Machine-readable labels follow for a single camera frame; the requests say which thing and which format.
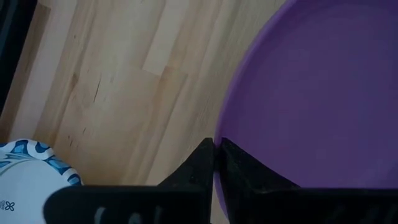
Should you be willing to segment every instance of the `blue leaf pattern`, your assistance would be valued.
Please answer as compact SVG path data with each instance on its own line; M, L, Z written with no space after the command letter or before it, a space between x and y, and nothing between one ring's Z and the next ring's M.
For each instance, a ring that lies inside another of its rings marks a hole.
M53 156L52 152L51 153L46 153L51 147L48 145L41 143L41 142L36 142L36 141L31 141L27 139L23 140L18 140L15 142L9 142L7 144L0 144L0 152L1 148L4 146L7 146L10 144L14 144L14 148L12 149L11 153L6 154L6 158L8 161L0 161L0 169L2 167L7 166L8 164L14 162L14 161L20 161L24 159L38 159L34 155L30 155L28 152L28 146L30 147L29 150L32 151L33 146L35 152L40 153L41 155L48 156L46 159L41 159L44 162L46 162L48 165L53 167L60 175L63 175L66 171L68 171L68 175L64 175L65 178L68 180L70 185L82 185L82 181L80 179L80 176L76 173L74 169L72 169L68 164L64 163L60 159L58 159L56 156Z

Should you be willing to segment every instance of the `black object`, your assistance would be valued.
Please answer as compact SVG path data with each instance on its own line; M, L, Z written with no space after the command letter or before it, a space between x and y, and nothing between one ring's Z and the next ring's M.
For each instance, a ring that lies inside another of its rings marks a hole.
M205 139L155 187L69 187L46 202L48 224L209 224L213 171L231 224L398 223L397 190L303 189L228 139Z
M36 4L37 0L0 0L0 114Z

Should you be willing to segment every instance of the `wooden floor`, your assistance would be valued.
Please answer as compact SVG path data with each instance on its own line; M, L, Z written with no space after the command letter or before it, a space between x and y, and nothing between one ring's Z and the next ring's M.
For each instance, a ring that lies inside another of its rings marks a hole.
M53 145L87 184L153 185L214 135L239 61L284 0L60 2L38 6L0 137ZM212 222L227 222L216 200Z

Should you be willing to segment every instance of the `blue pattern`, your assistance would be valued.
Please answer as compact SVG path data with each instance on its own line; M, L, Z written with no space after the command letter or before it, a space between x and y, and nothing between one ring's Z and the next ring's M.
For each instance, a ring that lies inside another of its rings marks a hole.
M16 160L40 159L41 161L44 161L48 165L53 167L60 175L65 176L70 185L83 185L80 176L76 173L76 171L68 164L57 158L53 154L52 148L46 144L37 141L22 139L14 142L9 142L7 144L0 144L0 152L2 151L2 148L4 149L3 151L6 153L6 158L3 158L1 160L8 161L0 161L0 169L6 167Z

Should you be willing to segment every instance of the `purple bowl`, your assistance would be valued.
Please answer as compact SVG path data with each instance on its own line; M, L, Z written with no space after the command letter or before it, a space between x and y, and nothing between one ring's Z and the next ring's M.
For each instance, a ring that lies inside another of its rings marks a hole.
M397 134L398 1L288 0L238 68L215 139L302 187L396 188Z

